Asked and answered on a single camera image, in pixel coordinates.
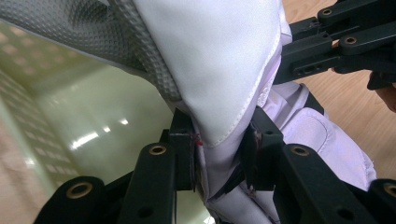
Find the screw hole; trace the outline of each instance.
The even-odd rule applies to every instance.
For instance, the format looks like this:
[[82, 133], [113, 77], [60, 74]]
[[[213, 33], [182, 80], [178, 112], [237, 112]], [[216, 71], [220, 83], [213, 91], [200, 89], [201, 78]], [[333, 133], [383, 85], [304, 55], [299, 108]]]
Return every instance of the screw hole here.
[[93, 186], [89, 182], [77, 183], [67, 190], [66, 196], [69, 199], [79, 199], [89, 194], [92, 189]]
[[345, 43], [346, 44], [350, 44], [350, 45], [352, 45], [352, 44], [355, 44], [356, 42], [357, 42], [358, 40], [355, 38], [355, 37], [347, 37], [346, 38], [346, 40], [345, 40]]
[[343, 219], [346, 220], [353, 220], [355, 218], [355, 216], [353, 215], [353, 213], [345, 208], [340, 208], [337, 210], [337, 214], [338, 216], [342, 217]]
[[308, 156], [309, 152], [306, 149], [300, 148], [300, 147], [293, 147], [291, 149], [291, 152], [294, 154], [297, 154], [299, 156]]
[[148, 152], [151, 155], [158, 156], [158, 155], [165, 153], [165, 151], [166, 151], [166, 147], [154, 146]]
[[324, 9], [322, 14], [325, 15], [325, 16], [328, 16], [328, 15], [332, 14], [332, 10], [331, 9]]
[[384, 189], [389, 195], [396, 198], [396, 185], [386, 183], [384, 184]]
[[151, 207], [142, 207], [137, 211], [137, 215], [142, 218], [150, 217], [153, 213], [154, 211]]

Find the white fabric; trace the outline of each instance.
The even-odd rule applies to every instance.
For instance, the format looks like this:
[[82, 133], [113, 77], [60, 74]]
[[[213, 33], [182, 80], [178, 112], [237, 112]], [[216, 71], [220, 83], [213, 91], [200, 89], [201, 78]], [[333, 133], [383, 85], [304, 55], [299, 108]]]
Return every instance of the white fabric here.
[[375, 178], [370, 160], [344, 132], [327, 116], [303, 108], [306, 87], [272, 87], [281, 46], [290, 42], [281, 0], [134, 3], [182, 95], [183, 102], [175, 105], [191, 115], [203, 138], [197, 148], [200, 189], [212, 216], [232, 223], [278, 221], [271, 192], [251, 199], [241, 184], [208, 200], [238, 163], [234, 155], [255, 105], [268, 113], [287, 143], [312, 147], [346, 182], [365, 189]]
[[259, 84], [270, 78], [262, 74], [279, 56], [280, 5], [260, 0], [134, 3], [204, 142], [219, 145], [255, 101]]

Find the black metal frame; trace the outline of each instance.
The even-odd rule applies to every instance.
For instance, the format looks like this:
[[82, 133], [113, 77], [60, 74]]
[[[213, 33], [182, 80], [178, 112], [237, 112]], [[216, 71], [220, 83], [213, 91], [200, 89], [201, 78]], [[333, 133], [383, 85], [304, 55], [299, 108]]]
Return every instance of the black metal frame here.
[[[283, 48], [275, 84], [329, 68], [341, 74], [372, 70], [371, 90], [396, 81], [396, 0], [339, 0], [290, 28], [294, 40]], [[195, 187], [195, 144], [191, 119], [176, 111], [171, 129], [142, 149], [132, 173], [107, 186], [88, 176], [66, 182], [35, 223], [172, 223], [176, 191]], [[313, 149], [285, 145], [259, 108], [238, 153], [236, 185], [246, 179], [249, 188], [273, 190], [283, 224], [396, 220], [395, 180], [378, 179], [368, 192], [340, 181]]]
[[274, 84], [322, 73], [373, 71], [369, 90], [396, 82], [396, 1], [344, 0], [290, 25]]

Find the wooden surface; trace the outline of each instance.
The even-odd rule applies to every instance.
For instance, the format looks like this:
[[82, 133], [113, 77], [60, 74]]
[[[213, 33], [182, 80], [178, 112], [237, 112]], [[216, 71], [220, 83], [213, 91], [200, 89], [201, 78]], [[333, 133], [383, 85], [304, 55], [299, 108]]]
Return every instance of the wooden surface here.
[[[316, 16], [335, 1], [283, 0], [289, 23]], [[396, 179], [396, 114], [374, 91], [368, 91], [369, 71], [339, 75], [331, 71], [303, 78], [331, 120], [354, 139], [374, 161], [379, 178]]]

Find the white cloth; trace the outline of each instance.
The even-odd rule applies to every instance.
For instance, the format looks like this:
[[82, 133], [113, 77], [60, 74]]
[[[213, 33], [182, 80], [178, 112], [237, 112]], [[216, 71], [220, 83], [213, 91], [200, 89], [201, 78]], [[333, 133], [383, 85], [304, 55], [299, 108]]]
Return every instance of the white cloth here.
[[208, 201], [238, 163], [234, 155], [256, 105], [287, 143], [312, 147], [336, 174], [359, 188], [375, 178], [359, 147], [327, 117], [303, 108], [307, 88], [272, 86], [281, 47], [291, 41], [281, 0], [134, 0], [204, 144], [197, 148], [203, 201], [232, 223], [271, 223], [271, 192], [247, 196], [243, 186]]

